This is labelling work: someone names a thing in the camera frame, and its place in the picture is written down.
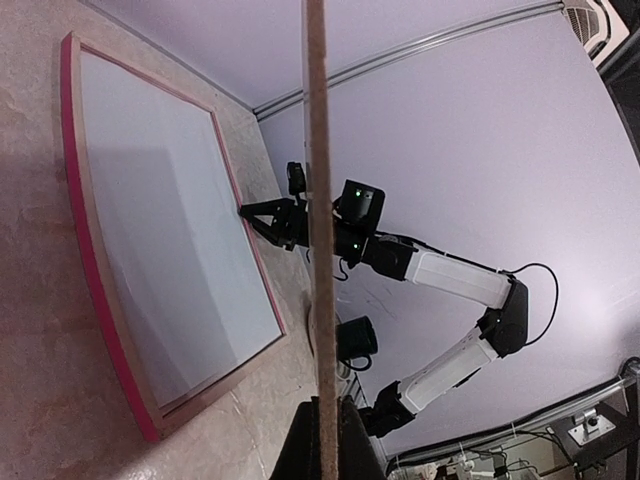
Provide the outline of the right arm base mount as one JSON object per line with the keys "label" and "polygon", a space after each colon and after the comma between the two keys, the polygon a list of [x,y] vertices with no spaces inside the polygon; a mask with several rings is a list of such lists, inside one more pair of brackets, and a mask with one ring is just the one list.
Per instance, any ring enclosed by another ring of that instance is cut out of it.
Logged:
{"label": "right arm base mount", "polygon": [[398,430],[416,418],[402,402],[399,381],[383,388],[372,407],[358,409],[366,434],[381,439],[392,431]]}

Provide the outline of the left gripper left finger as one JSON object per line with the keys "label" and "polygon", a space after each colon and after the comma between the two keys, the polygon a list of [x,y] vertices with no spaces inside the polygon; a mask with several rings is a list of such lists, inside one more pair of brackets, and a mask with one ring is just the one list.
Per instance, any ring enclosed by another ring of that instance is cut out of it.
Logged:
{"label": "left gripper left finger", "polygon": [[312,397],[296,409],[270,480],[321,478],[319,401]]}

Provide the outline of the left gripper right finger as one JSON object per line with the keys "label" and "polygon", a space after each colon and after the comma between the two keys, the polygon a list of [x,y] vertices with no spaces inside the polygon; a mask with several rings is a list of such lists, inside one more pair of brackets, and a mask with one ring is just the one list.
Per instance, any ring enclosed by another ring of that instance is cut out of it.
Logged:
{"label": "left gripper right finger", "polygon": [[384,480],[385,476],[351,396],[340,400],[339,480]]}

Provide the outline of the pink wooden picture frame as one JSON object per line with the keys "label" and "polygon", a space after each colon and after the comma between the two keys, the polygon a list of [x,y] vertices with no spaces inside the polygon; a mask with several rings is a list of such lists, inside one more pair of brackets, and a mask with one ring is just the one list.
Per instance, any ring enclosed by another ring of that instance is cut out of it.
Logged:
{"label": "pink wooden picture frame", "polygon": [[285,321],[279,319],[277,323],[280,336],[241,366],[191,397],[181,397],[166,407],[157,405],[118,298],[96,210],[82,105],[82,52],[113,63],[154,87],[207,112],[218,142],[223,143],[225,139],[216,116],[216,108],[211,103],[197,99],[163,76],[74,31],[62,39],[61,128],[69,197],[85,278],[111,362],[131,412],[143,438],[150,443],[157,443],[236,388],[261,366],[272,361],[289,343],[290,332]]}

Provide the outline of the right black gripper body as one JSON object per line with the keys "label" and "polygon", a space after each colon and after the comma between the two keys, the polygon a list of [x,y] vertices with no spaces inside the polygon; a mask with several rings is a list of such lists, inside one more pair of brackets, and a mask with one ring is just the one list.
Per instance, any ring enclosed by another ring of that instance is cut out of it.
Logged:
{"label": "right black gripper body", "polygon": [[281,246],[293,250],[296,246],[309,247],[309,213],[306,200],[284,199],[279,220]]}

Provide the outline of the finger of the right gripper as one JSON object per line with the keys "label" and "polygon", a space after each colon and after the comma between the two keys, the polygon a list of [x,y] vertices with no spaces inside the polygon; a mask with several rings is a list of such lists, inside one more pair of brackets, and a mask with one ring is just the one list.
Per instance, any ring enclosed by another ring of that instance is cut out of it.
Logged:
{"label": "finger of the right gripper", "polygon": [[291,199],[281,198],[264,202],[243,204],[239,215],[270,244],[286,247],[290,244]]}

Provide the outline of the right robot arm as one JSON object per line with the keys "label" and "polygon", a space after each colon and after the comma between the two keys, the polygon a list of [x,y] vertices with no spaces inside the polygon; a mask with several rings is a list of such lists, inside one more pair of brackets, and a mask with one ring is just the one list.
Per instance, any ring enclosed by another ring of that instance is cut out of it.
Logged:
{"label": "right robot arm", "polygon": [[332,205],[334,255],[350,269],[365,267],[447,305],[474,306],[478,319],[464,336],[416,372],[384,387],[360,411],[366,433],[382,438],[417,419],[425,408],[461,387],[490,363],[524,348],[529,292],[514,273],[481,266],[378,224],[384,192],[345,182]]}

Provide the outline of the brown cardboard backing board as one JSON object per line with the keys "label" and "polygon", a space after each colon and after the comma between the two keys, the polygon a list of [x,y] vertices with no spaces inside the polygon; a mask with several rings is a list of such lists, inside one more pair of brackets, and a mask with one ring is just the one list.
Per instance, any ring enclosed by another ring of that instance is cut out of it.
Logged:
{"label": "brown cardboard backing board", "polygon": [[326,74],[325,5],[302,3],[304,23],[305,142],[310,186],[310,240],[313,258],[313,322],[318,379],[320,465],[323,479],[339,477],[338,401],[333,289],[331,201]]}

